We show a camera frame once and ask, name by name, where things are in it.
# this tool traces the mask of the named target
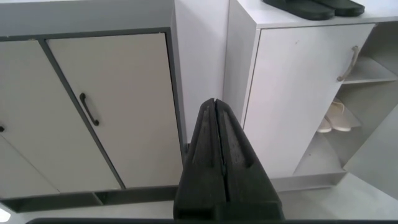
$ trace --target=black plastic object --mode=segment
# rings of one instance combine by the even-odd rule
[[[175,220],[283,220],[282,204],[231,108],[200,107],[180,185]]]
[[[365,7],[351,0],[312,0],[335,10],[336,16],[356,17],[365,12]]]
[[[263,2],[287,11],[295,16],[312,21],[324,21],[335,16],[334,10],[311,0],[262,0]]]
[[[88,106],[87,106],[87,104],[86,104],[86,95],[85,95],[84,93],[81,93],[79,97],[80,97],[80,101],[81,101],[81,103],[83,104],[83,106],[84,106],[86,112],[88,113],[88,116],[89,116],[90,119],[91,119],[91,122],[92,122],[95,126],[100,125],[100,122],[99,122],[97,119],[94,119],[93,115],[91,114],[90,110],[88,109]]]

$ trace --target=black cabinet handle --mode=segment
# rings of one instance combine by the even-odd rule
[[[93,115],[91,115],[91,112],[90,112],[90,110],[89,110],[88,107],[87,107],[87,104],[86,104],[86,95],[85,95],[84,93],[81,93],[79,97],[80,97],[81,103],[83,103],[83,106],[85,107],[86,112],[88,113],[88,116],[89,116],[90,119],[91,119],[91,122],[92,122],[95,126],[100,125],[100,122],[99,122],[97,119],[94,119],[94,118],[93,118]]]

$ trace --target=cabinet handle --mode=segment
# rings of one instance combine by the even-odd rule
[[[347,71],[344,73],[344,75],[339,76],[337,78],[337,81],[339,81],[339,82],[344,81],[347,78],[347,76],[351,73],[351,71],[353,70],[353,68],[354,68],[354,66],[356,64],[356,61],[358,60],[359,47],[358,46],[354,46],[353,47],[353,52],[354,52],[354,55],[353,55],[353,58],[351,59],[351,63],[349,65],[349,67],[347,68]]]
[[[91,119],[91,122],[92,122],[95,126],[100,125],[100,122],[99,122],[97,119],[94,119],[94,118],[93,118],[93,115],[91,115],[91,112],[90,112],[90,110],[89,110],[88,107],[87,107],[87,104],[86,104],[86,95],[85,95],[84,93],[81,93],[79,97],[80,97],[81,103],[82,103],[83,106],[85,107],[86,112],[88,113],[88,116],[89,116],[90,119]]]

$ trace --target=cabinet top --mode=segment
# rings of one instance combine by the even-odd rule
[[[0,37],[170,27],[173,0],[0,0]]]
[[[365,6],[358,17],[334,17],[327,21],[310,21],[272,7],[261,0],[237,1],[256,23],[258,29],[280,27],[330,26],[398,21],[397,0],[354,0]]]

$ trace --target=slipper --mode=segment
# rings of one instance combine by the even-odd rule
[[[331,131],[330,123],[325,118],[323,118],[321,124],[318,127],[317,132],[318,133],[328,133],[330,131]]]
[[[335,11],[311,0],[262,0],[270,6],[312,21],[323,21],[335,16]]]
[[[312,0],[335,10],[336,16],[356,17],[365,12],[365,7],[351,0]]]
[[[328,112],[326,112],[326,119],[330,126],[337,131],[350,131],[351,125],[344,116],[345,106],[340,102],[332,102]]]

